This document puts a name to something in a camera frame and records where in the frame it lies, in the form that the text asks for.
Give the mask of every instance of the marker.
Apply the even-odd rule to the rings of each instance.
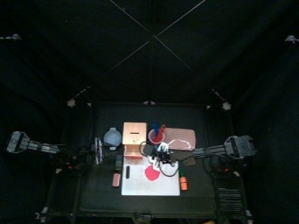
[[[125,167],[125,178],[129,179],[129,165]]]

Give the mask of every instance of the black enclosure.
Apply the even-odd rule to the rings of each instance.
[[[125,115],[136,119],[139,107],[139,114],[152,109],[159,115],[159,107],[191,109],[177,127],[205,121],[205,112],[216,110],[228,120],[215,115],[204,146],[227,133],[255,139],[242,181],[255,223],[298,223],[298,11],[295,0],[3,0],[1,149],[16,130],[39,142],[80,147],[104,129],[95,116],[100,103],[119,111],[137,107],[124,117],[113,109],[112,116],[101,114],[119,119],[119,127]],[[286,41],[290,35],[294,41]],[[160,116],[172,126],[180,109]],[[1,151],[0,221],[39,223],[53,167],[45,154]],[[63,181],[61,188],[76,192]]]

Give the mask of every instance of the metal rod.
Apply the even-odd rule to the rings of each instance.
[[[113,69],[149,43],[149,41],[147,41],[141,46],[137,47],[137,49],[128,54],[128,56],[120,60],[120,62],[104,73],[101,74],[100,78],[103,78],[104,76],[107,76],[112,71]]]
[[[136,21],[136,19],[125,12],[125,10],[112,1],[108,0],[127,15],[128,17],[139,24],[139,26],[141,26],[144,28],[144,30],[148,32],[148,30],[145,29],[145,27]]]
[[[157,34],[159,37],[203,3],[205,0],[200,1]]]
[[[160,44],[164,46],[164,48],[169,51],[169,53],[173,55],[173,57],[185,65],[185,67],[188,68],[188,70],[195,74],[195,75],[199,75],[193,70],[192,68],[188,66],[188,64],[183,61],[183,59],[175,54],[175,52],[171,50],[171,48],[164,44],[164,42],[156,37],[153,36],[155,39],[160,42]],[[209,90],[212,91],[212,93],[220,98],[220,100],[223,102],[226,102],[226,99],[220,96],[219,92],[212,88],[212,87],[208,87]]]
[[[183,59],[175,54],[175,52],[171,50],[171,48],[164,44],[164,42],[156,37],[153,36],[155,39],[160,42],[160,44],[164,46],[164,48],[169,51],[169,53],[173,55],[173,57],[185,65],[185,67],[188,68],[188,70],[197,75],[197,73],[192,70],[192,68],[188,66],[188,64],[183,61]]]

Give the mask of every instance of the cup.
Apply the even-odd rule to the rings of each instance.
[[[163,133],[163,138],[160,139],[159,142],[156,142],[155,141],[155,130],[151,129],[151,131],[148,132],[148,140],[152,144],[159,144],[164,140],[164,133]]]

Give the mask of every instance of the small box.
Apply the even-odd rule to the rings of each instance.
[[[123,145],[125,158],[143,158],[140,143],[145,141],[145,122],[124,122]]]

